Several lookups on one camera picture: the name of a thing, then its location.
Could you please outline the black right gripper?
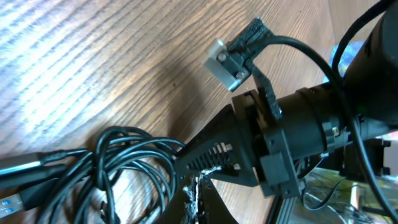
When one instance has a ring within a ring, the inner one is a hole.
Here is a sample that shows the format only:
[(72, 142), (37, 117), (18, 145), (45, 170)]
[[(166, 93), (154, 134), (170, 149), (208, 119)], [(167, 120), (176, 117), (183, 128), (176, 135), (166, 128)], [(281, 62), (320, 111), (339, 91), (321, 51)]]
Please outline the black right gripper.
[(177, 153), (179, 176), (220, 167), (212, 179), (255, 187), (263, 194), (285, 198), (302, 194), (294, 161), (333, 152), (344, 138), (334, 130), (344, 127), (336, 95), (326, 89), (300, 89), (278, 99), (280, 117), (256, 90), (235, 96)]

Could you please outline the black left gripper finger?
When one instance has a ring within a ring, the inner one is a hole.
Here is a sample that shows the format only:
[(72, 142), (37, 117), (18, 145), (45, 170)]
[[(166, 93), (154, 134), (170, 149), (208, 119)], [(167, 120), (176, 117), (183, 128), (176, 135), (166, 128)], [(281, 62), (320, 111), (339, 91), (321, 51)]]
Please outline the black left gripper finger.
[(237, 221), (229, 212), (211, 179), (189, 175), (180, 183), (160, 224), (232, 224)]

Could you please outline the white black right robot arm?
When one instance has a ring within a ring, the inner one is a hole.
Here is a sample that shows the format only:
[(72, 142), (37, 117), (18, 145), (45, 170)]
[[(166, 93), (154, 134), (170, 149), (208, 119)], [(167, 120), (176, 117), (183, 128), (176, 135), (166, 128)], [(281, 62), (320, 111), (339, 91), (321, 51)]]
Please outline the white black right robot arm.
[[(272, 44), (295, 47), (328, 77), (324, 84), (276, 98), (254, 59)], [(297, 197), (300, 159), (397, 129), (397, 2), (380, 1), (343, 36), (332, 63), (309, 46), (273, 34), (253, 19), (233, 40), (206, 52), (205, 65), (230, 91), (253, 77), (256, 89), (235, 96), (178, 154), (178, 175), (215, 169), (214, 179), (264, 195)]]

